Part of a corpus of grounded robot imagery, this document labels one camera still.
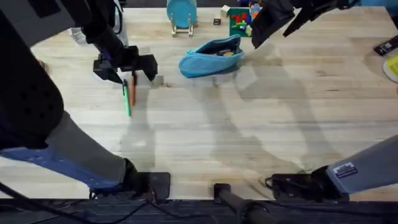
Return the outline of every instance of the green marker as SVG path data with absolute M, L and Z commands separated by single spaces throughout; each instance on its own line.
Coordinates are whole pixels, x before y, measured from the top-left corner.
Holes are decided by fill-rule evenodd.
M 123 95 L 124 95 L 124 103 L 126 104 L 127 116 L 130 116 L 131 110 L 129 104 L 129 86 L 127 85 L 126 80 L 123 80 Z

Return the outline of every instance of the black mount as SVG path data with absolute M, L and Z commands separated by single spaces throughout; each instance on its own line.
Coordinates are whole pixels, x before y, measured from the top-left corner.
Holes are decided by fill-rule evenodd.
M 165 200 L 170 196 L 170 173 L 138 172 L 134 164 L 124 159 L 126 171 L 123 182 L 111 189 L 90 189 L 90 193 L 106 197 L 117 195 L 130 199 Z
M 270 188 L 274 198 L 279 201 L 348 202 L 349 195 L 336 189 L 327 176 L 326 169 L 327 166 L 324 166 L 311 174 L 272 175 Z

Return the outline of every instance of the light wood tabletop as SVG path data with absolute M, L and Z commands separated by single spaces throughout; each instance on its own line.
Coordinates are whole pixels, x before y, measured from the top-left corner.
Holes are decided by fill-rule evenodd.
M 165 9 L 125 9 L 130 45 L 159 64 L 151 86 L 139 73 L 131 118 L 121 86 L 92 72 L 93 46 L 77 45 L 65 31 L 32 51 L 49 65 L 80 127 L 139 171 L 170 172 L 171 198 L 211 198 L 217 182 L 244 198 L 272 198 L 260 183 L 265 177 L 310 172 L 398 133 L 397 85 L 373 52 L 398 33 L 384 8 L 335 10 L 288 38 L 278 31 L 257 50 L 243 38 L 239 70 L 187 79 L 178 70 L 185 52 L 228 36 L 227 19 L 213 25 L 219 10 L 199 8 L 189 39 L 171 36 Z M 84 184 L 7 159 L 0 180 L 29 197 L 88 196 Z M 352 199 L 398 200 L 398 187 Z

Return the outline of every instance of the yellow object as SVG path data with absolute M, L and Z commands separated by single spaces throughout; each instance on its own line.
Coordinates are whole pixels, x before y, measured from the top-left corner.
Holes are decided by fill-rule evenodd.
M 252 31 L 251 26 L 250 26 L 250 25 L 247 25 L 247 26 L 246 26 L 246 29 L 244 30 L 244 32 L 245 32 L 249 37 L 251 37 L 251 31 Z
M 234 52 L 226 52 L 224 54 L 225 57 L 232 56 L 232 55 L 234 55 Z
M 384 63 L 384 73 L 393 82 L 398 83 L 398 55 L 389 58 Z

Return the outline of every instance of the green toy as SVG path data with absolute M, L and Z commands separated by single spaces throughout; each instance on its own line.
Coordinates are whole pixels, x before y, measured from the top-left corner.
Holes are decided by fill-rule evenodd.
M 228 11 L 228 15 L 229 18 L 231 18 L 233 15 L 242 15 L 246 13 L 246 15 L 250 15 L 249 9 L 246 8 L 231 8 Z M 249 37 L 247 35 L 247 33 L 245 33 L 246 27 L 248 26 L 248 24 L 246 24 L 244 27 L 241 27 L 242 24 L 237 27 L 237 28 L 233 28 L 236 25 L 235 20 L 234 19 L 230 19 L 229 20 L 229 35 L 235 35 L 238 34 L 241 37 Z
M 239 22 L 239 23 L 233 25 L 232 28 L 234 28 L 234 29 L 239 28 L 239 29 L 240 29 L 242 26 L 244 26 L 244 27 L 246 28 L 247 25 L 248 25 L 248 24 L 247 24 L 246 21 L 242 21 L 242 22 Z

